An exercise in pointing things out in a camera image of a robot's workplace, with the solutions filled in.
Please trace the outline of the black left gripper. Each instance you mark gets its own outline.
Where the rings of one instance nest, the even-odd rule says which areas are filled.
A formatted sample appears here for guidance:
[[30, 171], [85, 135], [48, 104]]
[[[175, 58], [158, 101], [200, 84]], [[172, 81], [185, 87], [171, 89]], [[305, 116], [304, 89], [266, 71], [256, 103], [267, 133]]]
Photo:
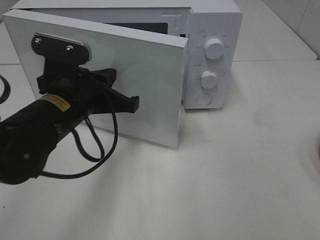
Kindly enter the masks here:
[[140, 105], [140, 97], [127, 97], [111, 87], [117, 71], [86, 68], [45, 59], [43, 74], [37, 78], [38, 118], [84, 118], [92, 114], [131, 113]]

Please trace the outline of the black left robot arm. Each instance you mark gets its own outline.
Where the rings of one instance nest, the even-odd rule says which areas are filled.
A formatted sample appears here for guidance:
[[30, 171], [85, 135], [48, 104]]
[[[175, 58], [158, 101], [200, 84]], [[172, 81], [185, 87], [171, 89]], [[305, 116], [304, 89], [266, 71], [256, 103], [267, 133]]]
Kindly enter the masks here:
[[[140, 102], [138, 96], [127, 97], [112, 88], [116, 75], [112, 68], [89, 71], [47, 59], [37, 79], [41, 97], [0, 123], [0, 181], [18, 185], [39, 176], [78, 179], [104, 164], [116, 146], [105, 151], [90, 115], [133, 114]], [[45, 171], [49, 155], [69, 134], [93, 167], [75, 174]]]

